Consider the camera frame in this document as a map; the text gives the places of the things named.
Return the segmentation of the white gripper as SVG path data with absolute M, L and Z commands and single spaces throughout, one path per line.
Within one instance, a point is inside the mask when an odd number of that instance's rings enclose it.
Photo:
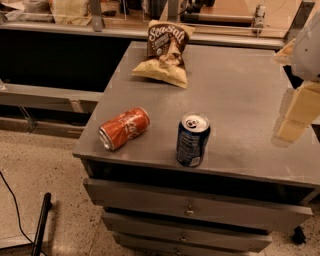
M 320 12 L 314 14 L 296 39 L 274 54 L 272 61 L 291 64 L 295 76 L 308 80 L 293 91 L 276 132 L 277 138 L 292 143 L 320 116 Z

